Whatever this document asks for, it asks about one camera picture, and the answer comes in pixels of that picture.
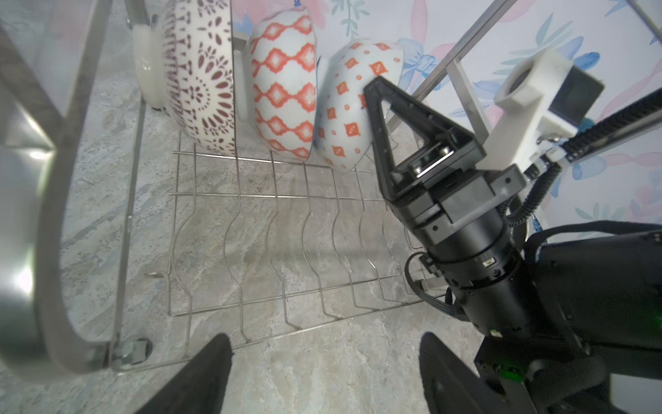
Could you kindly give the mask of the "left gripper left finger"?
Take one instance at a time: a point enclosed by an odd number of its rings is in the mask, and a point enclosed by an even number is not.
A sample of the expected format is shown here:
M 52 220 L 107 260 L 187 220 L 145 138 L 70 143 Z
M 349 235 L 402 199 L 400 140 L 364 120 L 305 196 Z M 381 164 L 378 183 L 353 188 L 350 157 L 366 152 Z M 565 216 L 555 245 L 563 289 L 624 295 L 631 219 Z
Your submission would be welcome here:
M 136 413 L 221 413 L 232 358 L 230 338 L 216 335 Z

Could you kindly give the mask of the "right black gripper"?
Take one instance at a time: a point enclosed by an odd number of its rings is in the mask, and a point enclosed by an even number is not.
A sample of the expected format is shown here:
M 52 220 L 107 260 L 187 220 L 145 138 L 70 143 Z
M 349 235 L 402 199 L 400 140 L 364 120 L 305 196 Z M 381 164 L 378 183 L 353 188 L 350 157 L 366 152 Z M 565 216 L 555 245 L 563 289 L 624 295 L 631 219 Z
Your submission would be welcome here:
M 422 244 L 429 271 L 445 279 L 517 273 L 522 259 L 498 206 L 524 189 L 520 169 L 477 169 L 486 152 L 472 131 L 384 77 L 364 98 L 379 190 Z

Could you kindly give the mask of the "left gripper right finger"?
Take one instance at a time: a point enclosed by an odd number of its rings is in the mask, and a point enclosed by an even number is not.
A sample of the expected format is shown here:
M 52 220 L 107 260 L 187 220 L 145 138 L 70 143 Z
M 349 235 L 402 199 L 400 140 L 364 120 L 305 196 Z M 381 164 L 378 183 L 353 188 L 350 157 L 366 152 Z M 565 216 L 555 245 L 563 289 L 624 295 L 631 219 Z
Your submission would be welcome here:
M 484 339 L 474 374 L 432 332 L 422 336 L 419 366 L 431 413 L 521 413 L 522 357 L 516 344 Z

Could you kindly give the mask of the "pale green patterned bowl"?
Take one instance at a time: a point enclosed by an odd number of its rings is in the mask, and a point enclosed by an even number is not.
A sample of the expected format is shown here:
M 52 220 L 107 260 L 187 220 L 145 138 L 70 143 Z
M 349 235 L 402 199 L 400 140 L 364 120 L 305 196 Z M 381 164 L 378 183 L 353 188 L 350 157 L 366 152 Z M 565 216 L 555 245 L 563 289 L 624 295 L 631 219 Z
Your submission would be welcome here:
M 313 146 L 337 172 L 350 172 L 372 145 L 364 88 L 377 77 L 396 84 L 403 63 L 400 45 L 368 38 L 351 41 L 330 59 L 318 93 Z

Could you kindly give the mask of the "dark blue patterned bowl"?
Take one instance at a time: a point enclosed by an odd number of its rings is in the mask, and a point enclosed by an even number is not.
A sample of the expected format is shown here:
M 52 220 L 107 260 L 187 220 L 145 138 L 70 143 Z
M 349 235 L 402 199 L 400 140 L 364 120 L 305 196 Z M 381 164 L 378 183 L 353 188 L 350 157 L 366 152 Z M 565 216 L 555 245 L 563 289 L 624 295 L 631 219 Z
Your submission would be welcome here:
M 260 22 L 245 62 L 258 137 L 277 155 L 308 160 L 317 113 L 317 38 L 308 10 L 283 10 Z

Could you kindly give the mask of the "white maroon patterned bowl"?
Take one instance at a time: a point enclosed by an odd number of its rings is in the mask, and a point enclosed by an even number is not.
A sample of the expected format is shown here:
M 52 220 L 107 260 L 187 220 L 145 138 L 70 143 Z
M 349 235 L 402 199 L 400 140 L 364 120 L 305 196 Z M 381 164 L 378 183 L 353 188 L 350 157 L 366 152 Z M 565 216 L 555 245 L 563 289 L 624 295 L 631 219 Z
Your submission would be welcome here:
M 231 3 L 169 1 L 160 30 L 168 115 L 201 148 L 234 155 Z

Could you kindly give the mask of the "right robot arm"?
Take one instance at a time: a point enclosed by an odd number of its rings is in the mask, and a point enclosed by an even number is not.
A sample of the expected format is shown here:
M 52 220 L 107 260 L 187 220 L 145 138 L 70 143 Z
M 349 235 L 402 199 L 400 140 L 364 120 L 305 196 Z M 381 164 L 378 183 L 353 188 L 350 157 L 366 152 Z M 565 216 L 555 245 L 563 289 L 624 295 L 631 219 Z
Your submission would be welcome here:
M 561 166 L 548 163 L 529 196 L 516 166 L 481 171 L 472 132 L 378 77 L 364 91 L 379 190 L 422 243 L 415 253 L 446 296 L 409 286 L 484 337 L 472 367 L 435 334 L 419 369 L 432 413 L 614 413 L 612 374 L 661 376 L 661 228 L 601 220 L 512 232 Z

